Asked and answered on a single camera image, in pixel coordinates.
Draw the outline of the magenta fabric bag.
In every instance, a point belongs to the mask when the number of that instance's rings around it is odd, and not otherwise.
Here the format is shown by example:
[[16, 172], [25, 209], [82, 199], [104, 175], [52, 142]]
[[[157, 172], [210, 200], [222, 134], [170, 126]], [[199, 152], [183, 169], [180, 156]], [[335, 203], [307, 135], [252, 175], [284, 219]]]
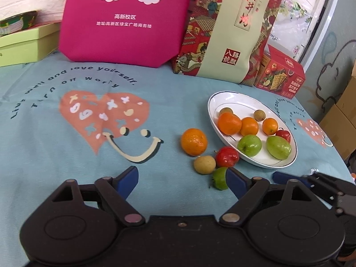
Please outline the magenta fabric bag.
[[180, 51], [190, 0], [66, 0], [59, 50], [76, 62], [158, 68]]

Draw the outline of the small green round fruit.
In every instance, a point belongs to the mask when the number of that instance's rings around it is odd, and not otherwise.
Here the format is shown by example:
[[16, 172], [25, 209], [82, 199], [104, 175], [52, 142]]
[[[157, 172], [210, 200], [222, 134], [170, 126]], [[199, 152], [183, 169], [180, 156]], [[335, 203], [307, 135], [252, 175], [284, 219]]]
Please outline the small green round fruit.
[[218, 190], [229, 189], [226, 182], [227, 167], [217, 168], [211, 174], [211, 186]]

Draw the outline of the light green cardboard box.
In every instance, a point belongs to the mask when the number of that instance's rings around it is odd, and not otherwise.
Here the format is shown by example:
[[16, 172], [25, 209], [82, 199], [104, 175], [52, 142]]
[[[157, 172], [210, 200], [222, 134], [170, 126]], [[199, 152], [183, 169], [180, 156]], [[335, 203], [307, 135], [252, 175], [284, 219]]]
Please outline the light green cardboard box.
[[59, 46], [60, 23], [38, 25], [1, 37], [1, 67], [37, 62]]

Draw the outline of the small orange tangerine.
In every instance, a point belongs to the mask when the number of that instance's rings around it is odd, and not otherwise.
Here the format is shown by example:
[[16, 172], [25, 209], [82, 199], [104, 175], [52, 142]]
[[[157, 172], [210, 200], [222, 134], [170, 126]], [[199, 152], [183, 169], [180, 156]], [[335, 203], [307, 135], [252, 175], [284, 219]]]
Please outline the small orange tangerine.
[[272, 117], [266, 118], [263, 121], [262, 127], [263, 127], [263, 132], [267, 136], [273, 136], [279, 129], [277, 120], [273, 119]]

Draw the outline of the light blue printed tablecloth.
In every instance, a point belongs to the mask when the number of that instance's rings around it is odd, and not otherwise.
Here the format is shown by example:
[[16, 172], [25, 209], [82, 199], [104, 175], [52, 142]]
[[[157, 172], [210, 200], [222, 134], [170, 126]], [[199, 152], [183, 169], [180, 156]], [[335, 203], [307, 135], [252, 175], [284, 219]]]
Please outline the light blue printed tablecloth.
[[286, 172], [312, 169], [351, 181], [336, 151], [311, 137], [311, 117], [298, 100], [226, 81], [158, 69], [108, 63], [72, 63], [54, 53], [37, 63], [1, 69], [1, 265], [23, 266], [19, 241], [24, 221], [65, 180], [80, 184], [115, 177], [146, 152], [139, 183], [129, 196], [142, 215], [220, 216], [236, 201], [194, 171], [180, 146], [190, 128], [204, 132], [206, 155], [222, 147], [210, 124], [209, 97], [233, 91], [271, 108], [291, 130], [296, 161]]

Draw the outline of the white round plate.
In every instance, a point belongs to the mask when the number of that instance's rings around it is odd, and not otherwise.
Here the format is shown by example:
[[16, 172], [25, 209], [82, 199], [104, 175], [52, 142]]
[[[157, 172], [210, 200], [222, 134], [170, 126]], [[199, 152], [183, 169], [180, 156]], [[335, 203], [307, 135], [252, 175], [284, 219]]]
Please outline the white round plate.
[[297, 159], [297, 144], [292, 134], [285, 140], [277, 131], [290, 131], [277, 114], [247, 95], [222, 91], [208, 99], [210, 123], [226, 146], [231, 146], [244, 161], [265, 169], [283, 169]]

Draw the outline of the red green paper gift bag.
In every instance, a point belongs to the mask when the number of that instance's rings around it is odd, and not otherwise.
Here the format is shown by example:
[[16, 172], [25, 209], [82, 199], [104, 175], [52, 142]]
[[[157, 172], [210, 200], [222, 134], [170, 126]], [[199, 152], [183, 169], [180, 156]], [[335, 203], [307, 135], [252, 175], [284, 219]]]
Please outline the red green paper gift bag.
[[252, 85], [282, 0], [196, 0], [176, 74]]

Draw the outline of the red apple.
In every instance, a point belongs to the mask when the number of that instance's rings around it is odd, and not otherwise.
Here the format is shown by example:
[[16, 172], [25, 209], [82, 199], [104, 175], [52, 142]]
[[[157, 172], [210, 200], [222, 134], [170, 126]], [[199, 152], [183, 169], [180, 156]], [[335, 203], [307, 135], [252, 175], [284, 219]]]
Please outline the red apple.
[[234, 167], [239, 160], [238, 151], [230, 146], [224, 146], [216, 152], [215, 161], [218, 167]]
[[291, 133], [284, 129], [279, 129], [275, 133], [276, 136], [285, 139], [288, 143], [291, 142]]

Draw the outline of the tan longan fruit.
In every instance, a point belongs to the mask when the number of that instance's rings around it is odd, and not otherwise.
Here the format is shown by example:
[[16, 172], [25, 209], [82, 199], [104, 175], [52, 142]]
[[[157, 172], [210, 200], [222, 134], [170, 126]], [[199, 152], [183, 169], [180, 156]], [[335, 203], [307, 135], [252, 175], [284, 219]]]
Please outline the tan longan fruit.
[[221, 116], [224, 113], [231, 113], [233, 114], [234, 112], [232, 111], [232, 109], [230, 109], [229, 107], [225, 107], [223, 109], [221, 109], [221, 111], [219, 111], [219, 116]]
[[256, 121], [263, 122], [263, 120], [266, 118], [266, 114], [263, 110], [256, 110], [253, 114], [253, 117]]
[[200, 156], [194, 160], [193, 166], [197, 173], [208, 175], [215, 170], [216, 161], [212, 156]]

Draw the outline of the brown cardboard box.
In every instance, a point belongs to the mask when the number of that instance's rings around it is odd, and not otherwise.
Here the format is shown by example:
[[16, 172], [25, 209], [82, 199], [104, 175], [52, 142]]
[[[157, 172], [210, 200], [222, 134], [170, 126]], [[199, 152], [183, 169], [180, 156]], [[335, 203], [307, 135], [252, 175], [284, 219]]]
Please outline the brown cardboard box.
[[355, 151], [355, 65], [340, 99], [320, 122], [343, 160]]

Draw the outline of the red cracker box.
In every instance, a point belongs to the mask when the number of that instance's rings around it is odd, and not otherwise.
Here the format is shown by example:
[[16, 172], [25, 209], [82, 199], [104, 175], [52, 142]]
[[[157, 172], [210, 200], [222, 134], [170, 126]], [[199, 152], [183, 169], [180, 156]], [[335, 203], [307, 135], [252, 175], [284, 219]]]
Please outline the red cracker box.
[[256, 88], [292, 99], [305, 82], [303, 67], [288, 55], [269, 45], [254, 82]]

